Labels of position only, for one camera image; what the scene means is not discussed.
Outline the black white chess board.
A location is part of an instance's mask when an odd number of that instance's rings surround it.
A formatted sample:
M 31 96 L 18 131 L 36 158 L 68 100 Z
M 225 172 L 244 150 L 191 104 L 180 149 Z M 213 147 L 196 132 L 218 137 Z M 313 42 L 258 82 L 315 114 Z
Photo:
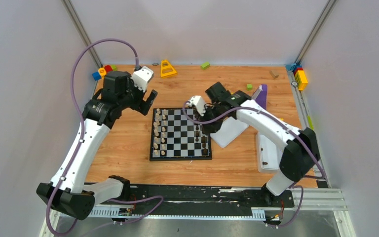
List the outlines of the black white chess board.
M 187 119 L 194 117 L 194 109 L 154 108 L 152 116 L 150 161 L 211 160 L 211 138 L 202 126 Z M 203 157 L 202 149 L 210 155 Z

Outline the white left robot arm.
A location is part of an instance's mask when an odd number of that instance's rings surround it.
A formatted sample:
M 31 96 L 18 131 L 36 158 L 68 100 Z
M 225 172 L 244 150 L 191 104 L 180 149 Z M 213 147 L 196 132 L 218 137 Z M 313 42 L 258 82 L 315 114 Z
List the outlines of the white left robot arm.
M 105 181 L 85 184 L 85 178 L 103 140 L 111 131 L 123 110 L 132 109 L 147 115 L 157 92 L 152 90 L 148 99 L 143 97 L 154 73 L 142 67 L 133 74 L 108 72 L 103 87 L 89 100 L 82 113 L 84 124 L 64 162 L 49 183 L 40 183 L 38 196 L 50 208 L 78 220 L 84 220 L 95 205 L 114 198 L 125 204 L 131 199 L 130 181 L 111 175 Z

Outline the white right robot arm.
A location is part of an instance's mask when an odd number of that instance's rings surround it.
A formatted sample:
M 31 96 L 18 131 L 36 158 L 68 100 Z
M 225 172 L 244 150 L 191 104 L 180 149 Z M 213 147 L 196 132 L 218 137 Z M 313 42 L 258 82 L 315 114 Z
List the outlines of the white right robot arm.
M 282 199 L 282 193 L 302 178 L 309 170 L 319 165 L 315 132 L 310 128 L 300 129 L 289 125 L 261 107 L 243 91 L 230 93 L 217 82 L 206 91 L 211 102 L 201 96 L 193 96 L 188 106 L 196 109 L 195 118 L 207 134 L 216 133 L 223 121 L 232 117 L 256 129 L 260 135 L 269 139 L 281 152 L 279 170 L 265 184 L 262 192 L 263 202 L 275 206 Z

